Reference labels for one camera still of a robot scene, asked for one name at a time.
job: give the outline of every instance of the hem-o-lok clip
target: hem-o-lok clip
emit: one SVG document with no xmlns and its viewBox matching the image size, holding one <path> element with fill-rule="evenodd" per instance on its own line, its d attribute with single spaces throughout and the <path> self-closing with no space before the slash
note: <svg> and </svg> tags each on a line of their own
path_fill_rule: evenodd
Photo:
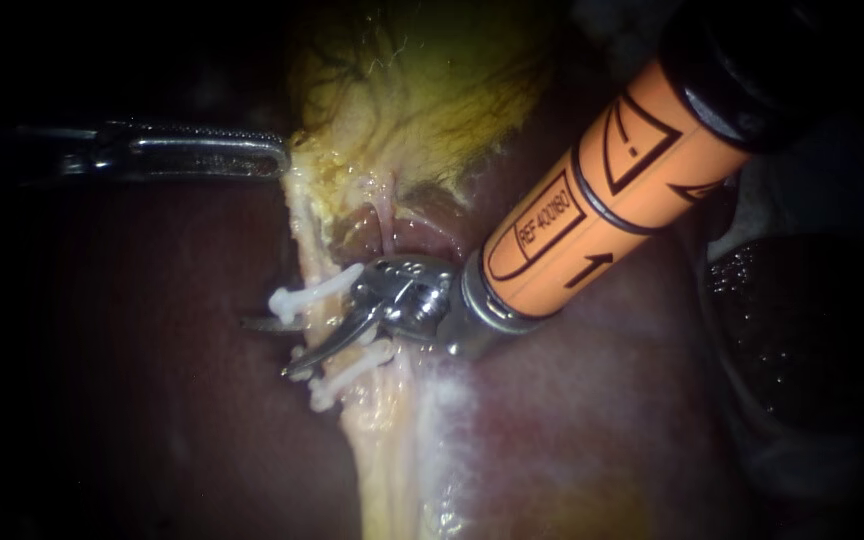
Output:
<svg viewBox="0 0 864 540">
<path fill-rule="evenodd" d="M 379 257 L 353 264 L 322 284 L 290 292 L 278 289 L 269 299 L 275 317 L 243 319 L 242 326 L 272 332 L 303 329 L 297 312 L 325 296 L 349 291 L 342 322 L 316 347 L 297 355 L 282 374 L 310 378 L 325 360 L 356 341 L 371 342 L 379 331 L 423 344 L 436 342 L 439 322 L 449 308 L 449 287 L 455 269 L 425 255 Z"/>
</svg>

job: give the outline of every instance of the black arrow marking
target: black arrow marking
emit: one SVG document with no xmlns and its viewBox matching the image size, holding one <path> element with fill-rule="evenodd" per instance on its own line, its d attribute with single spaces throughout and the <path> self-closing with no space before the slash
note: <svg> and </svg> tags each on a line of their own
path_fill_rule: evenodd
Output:
<svg viewBox="0 0 864 540">
<path fill-rule="evenodd" d="M 612 262 L 612 254 L 605 253 L 603 255 L 586 255 L 586 259 L 592 261 L 592 264 L 586 266 L 581 272 L 575 275 L 574 278 L 570 279 L 568 283 L 565 284 L 566 289 L 571 289 L 579 284 L 580 281 L 589 276 L 592 272 L 595 272 L 598 267 L 602 266 L 606 263 Z"/>
<path fill-rule="evenodd" d="M 705 197 L 709 194 L 710 191 L 722 185 L 724 180 L 716 180 L 711 184 L 705 184 L 701 186 L 677 186 L 675 184 L 666 184 L 669 188 L 675 192 L 676 195 L 682 197 L 686 201 L 690 203 L 697 203 L 702 197 Z"/>
</svg>

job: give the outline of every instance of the white polymer clip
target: white polymer clip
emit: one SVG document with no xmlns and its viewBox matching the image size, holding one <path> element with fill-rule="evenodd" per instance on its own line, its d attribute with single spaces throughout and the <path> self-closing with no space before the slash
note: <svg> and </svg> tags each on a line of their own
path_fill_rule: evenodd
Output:
<svg viewBox="0 0 864 540">
<path fill-rule="evenodd" d="M 348 290 L 342 322 L 322 343 L 304 351 L 282 370 L 287 377 L 299 378 L 372 328 L 420 343 L 434 343 L 438 324 L 449 309 L 448 292 L 454 275 L 450 263 L 435 257 L 379 257 L 367 265 L 350 266 L 321 288 L 297 292 L 279 289 L 269 300 L 276 316 L 246 318 L 242 326 L 269 332 L 300 331 L 304 327 L 295 323 L 296 304 Z"/>
</svg>

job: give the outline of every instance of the laparoscopic clip applier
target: laparoscopic clip applier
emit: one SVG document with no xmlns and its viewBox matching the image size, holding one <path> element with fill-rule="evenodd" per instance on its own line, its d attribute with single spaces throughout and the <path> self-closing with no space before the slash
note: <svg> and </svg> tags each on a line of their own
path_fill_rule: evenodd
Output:
<svg viewBox="0 0 864 540">
<path fill-rule="evenodd" d="M 353 295 L 374 290 L 380 266 L 408 266 L 414 275 L 398 275 L 390 297 L 351 302 L 350 322 L 336 333 L 408 316 L 422 321 L 421 341 L 476 358 L 555 315 L 750 155 L 781 149 L 806 130 L 828 98 L 822 20 L 803 2 L 719 4 L 680 8 L 657 58 L 461 268 L 401 255 L 359 269 Z M 410 309 L 400 309 L 410 290 Z M 308 370 L 351 341 L 328 339 L 284 373 Z"/>
</svg>

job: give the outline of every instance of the clip applier jaw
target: clip applier jaw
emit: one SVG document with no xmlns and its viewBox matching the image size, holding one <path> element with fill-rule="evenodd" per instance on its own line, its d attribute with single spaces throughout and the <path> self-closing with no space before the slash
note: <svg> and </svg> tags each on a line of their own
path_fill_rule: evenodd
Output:
<svg viewBox="0 0 864 540">
<path fill-rule="evenodd" d="M 334 279 L 342 279 L 350 270 L 355 270 L 354 266 Z M 342 322 L 322 343 L 292 360 L 283 368 L 282 374 L 294 379 L 303 378 L 304 374 L 314 371 L 372 328 L 420 343 L 435 343 L 438 323 L 448 312 L 448 292 L 454 275 L 452 264 L 425 255 L 393 255 L 371 261 L 362 267 L 361 273 L 347 289 L 349 297 Z M 321 287 L 334 288 L 329 282 Z M 310 290 L 314 289 L 294 293 L 283 293 L 280 289 L 276 295 L 281 298 L 285 294 L 310 294 Z M 321 296 L 310 296 L 308 301 Z M 270 308 L 279 314 L 281 310 L 272 303 Z M 286 310 L 285 319 L 288 320 L 282 324 L 291 324 L 291 315 L 292 312 Z"/>
</svg>

